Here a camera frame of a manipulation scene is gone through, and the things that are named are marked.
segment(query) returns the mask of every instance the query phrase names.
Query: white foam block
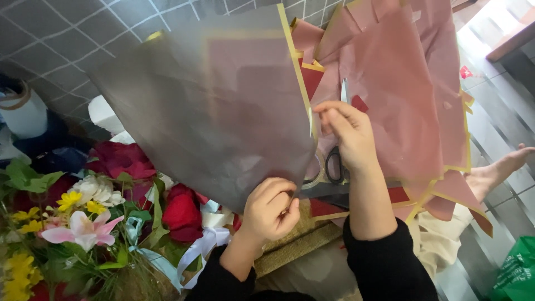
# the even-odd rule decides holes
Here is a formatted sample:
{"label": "white foam block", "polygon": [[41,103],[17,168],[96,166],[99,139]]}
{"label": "white foam block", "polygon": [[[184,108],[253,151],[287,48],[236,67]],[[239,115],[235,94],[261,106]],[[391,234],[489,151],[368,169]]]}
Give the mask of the white foam block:
{"label": "white foam block", "polygon": [[88,110],[91,121],[110,133],[117,135],[125,130],[123,124],[102,95],[91,100]]}

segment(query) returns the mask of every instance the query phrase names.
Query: left hand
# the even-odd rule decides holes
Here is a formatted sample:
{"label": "left hand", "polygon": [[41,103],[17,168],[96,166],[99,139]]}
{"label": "left hand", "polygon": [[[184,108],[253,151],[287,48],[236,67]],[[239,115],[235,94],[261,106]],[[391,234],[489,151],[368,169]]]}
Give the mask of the left hand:
{"label": "left hand", "polygon": [[259,246],[288,234],[300,218],[299,199],[291,199],[296,185],[283,178],[268,178],[249,195],[243,223],[236,235]]}

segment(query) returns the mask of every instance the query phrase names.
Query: pink lily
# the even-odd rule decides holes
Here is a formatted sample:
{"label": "pink lily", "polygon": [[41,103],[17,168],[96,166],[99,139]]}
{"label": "pink lily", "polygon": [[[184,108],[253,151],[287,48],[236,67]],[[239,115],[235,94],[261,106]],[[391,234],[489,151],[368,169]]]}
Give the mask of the pink lily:
{"label": "pink lily", "polygon": [[79,244],[86,252],[91,250],[96,244],[113,245],[115,238],[110,235],[115,225],[122,221],[124,215],[106,223],[111,217],[109,210],[104,211],[92,222],[83,211],[76,211],[71,215],[69,226],[58,227],[43,231],[41,235],[53,244],[71,242]]}

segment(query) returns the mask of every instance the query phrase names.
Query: foot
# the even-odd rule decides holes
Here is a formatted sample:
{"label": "foot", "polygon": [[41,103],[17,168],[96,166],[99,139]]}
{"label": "foot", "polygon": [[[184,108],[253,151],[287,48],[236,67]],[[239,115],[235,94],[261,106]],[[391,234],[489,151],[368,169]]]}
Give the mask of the foot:
{"label": "foot", "polygon": [[518,150],[510,152],[498,161],[485,167],[472,168],[464,174],[464,178],[476,198],[482,202],[489,192],[526,164],[527,156],[532,153],[535,153],[535,147],[526,147],[522,143],[518,145]]}

